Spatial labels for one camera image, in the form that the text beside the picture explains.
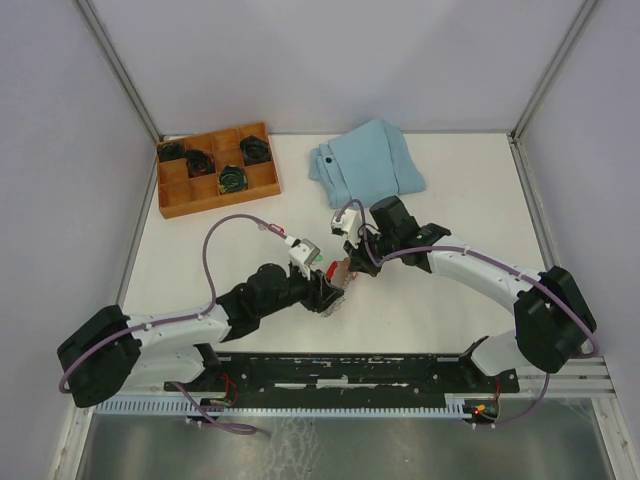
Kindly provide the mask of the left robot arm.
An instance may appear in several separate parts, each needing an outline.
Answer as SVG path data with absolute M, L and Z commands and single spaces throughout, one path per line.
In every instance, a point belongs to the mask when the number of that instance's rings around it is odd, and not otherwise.
M 177 381 L 209 390 L 221 378 L 214 346 L 253 333 L 263 318 L 296 304 L 330 313 L 343 295 L 343 286 L 320 270 L 265 264 L 213 304 L 191 312 L 126 315 L 109 305 L 58 347 L 58 388 L 79 408 L 96 406 L 124 387 Z

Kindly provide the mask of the red handled metal keyring holder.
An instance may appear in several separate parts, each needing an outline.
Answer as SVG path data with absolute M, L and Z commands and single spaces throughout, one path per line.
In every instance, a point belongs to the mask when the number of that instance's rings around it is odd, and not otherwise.
M 349 262 L 350 259 L 348 257 L 340 261 L 333 261 L 326 272 L 327 279 L 331 285 L 343 289 L 345 291 L 345 297 L 347 287 L 357 278 L 357 273 L 349 271 Z

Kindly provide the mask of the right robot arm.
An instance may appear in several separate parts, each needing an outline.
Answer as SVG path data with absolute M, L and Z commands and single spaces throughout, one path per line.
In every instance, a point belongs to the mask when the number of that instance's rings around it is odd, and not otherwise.
M 386 263 L 406 266 L 461 283 L 506 309 L 511 330 L 484 336 L 460 357 L 459 379 L 481 391 L 507 370 L 532 366 L 559 372 L 583 347 L 597 355 L 597 324 L 571 273 L 559 266 L 525 269 L 471 248 L 435 223 L 421 225 L 396 196 L 365 208 L 351 200 L 332 220 L 333 234 L 346 241 L 349 268 L 375 277 Z

